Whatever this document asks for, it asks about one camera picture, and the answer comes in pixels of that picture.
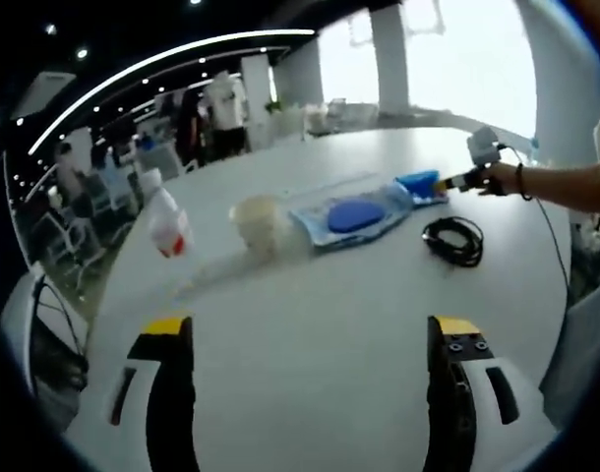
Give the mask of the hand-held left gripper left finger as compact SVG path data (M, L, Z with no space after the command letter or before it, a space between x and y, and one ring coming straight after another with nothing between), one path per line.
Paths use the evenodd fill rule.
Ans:
M198 471L191 316L149 323L136 336L107 410L117 450L135 471Z

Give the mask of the person's right hand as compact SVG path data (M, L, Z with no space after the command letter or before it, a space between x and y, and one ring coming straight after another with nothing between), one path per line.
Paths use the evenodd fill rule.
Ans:
M477 187L479 196L508 196L518 193L516 167L496 162L481 172L481 184Z

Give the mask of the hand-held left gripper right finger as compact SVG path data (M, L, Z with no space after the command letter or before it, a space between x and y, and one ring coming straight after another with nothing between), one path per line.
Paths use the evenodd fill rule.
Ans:
M468 320L430 317L426 471L524 471L551 441L543 396Z

